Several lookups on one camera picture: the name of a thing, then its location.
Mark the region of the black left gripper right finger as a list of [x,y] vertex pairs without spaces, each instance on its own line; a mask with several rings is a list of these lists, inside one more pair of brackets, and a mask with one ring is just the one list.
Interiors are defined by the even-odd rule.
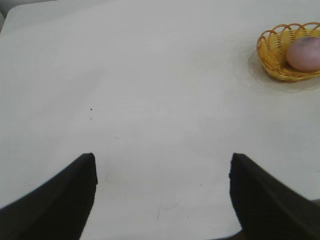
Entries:
[[253,160],[234,153],[229,194],[248,240],[318,240],[320,206],[274,178]]

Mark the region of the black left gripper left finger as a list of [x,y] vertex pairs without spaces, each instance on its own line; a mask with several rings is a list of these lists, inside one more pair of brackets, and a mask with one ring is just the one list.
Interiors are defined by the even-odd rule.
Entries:
[[78,240],[95,201],[96,159],[84,153],[0,210],[2,240]]

